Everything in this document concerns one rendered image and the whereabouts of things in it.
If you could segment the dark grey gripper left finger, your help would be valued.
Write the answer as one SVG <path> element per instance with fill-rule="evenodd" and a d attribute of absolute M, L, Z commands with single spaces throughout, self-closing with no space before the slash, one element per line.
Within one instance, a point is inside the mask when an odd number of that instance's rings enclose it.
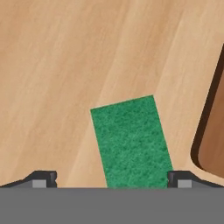
<path fill-rule="evenodd" d="M 33 171 L 23 179 L 1 185 L 1 188 L 56 188 L 56 179 L 56 171 Z"/>

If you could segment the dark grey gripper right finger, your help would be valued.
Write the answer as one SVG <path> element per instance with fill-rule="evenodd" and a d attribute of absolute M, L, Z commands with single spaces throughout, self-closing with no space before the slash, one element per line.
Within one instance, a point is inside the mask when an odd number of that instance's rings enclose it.
<path fill-rule="evenodd" d="M 168 188 L 223 188 L 223 185 L 218 185 L 198 178 L 190 171 L 169 171 L 167 173 Z"/>

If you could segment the brown wooden cutting board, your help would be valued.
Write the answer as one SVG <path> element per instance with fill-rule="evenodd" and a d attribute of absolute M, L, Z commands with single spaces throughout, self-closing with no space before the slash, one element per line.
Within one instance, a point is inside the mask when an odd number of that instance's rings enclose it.
<path fill-rule="evenodd" d="M 191 160 L 201 170 L 224 178 L 224 45 L 193 139 Z"/>

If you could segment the green sponge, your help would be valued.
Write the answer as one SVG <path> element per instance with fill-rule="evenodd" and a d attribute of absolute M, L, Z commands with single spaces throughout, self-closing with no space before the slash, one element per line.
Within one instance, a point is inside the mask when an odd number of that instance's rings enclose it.
<path fill-rule="evenodd" d="M 93 108 L 91 116 L 109 188 L 165 188 L 172 170 L 154 97 Z"/>

